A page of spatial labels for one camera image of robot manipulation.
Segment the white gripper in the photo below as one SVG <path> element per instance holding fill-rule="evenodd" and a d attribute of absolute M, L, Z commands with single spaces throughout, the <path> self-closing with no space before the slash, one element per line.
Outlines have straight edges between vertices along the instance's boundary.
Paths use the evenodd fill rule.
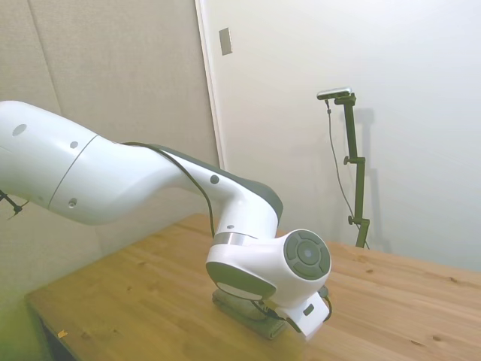
<path fill-rule="evenodd" d="M 284 315 L 303 336 L 313 336 L 325 322 L 328 306 L 316 291 L 297 305 L 284 308 Z"/>

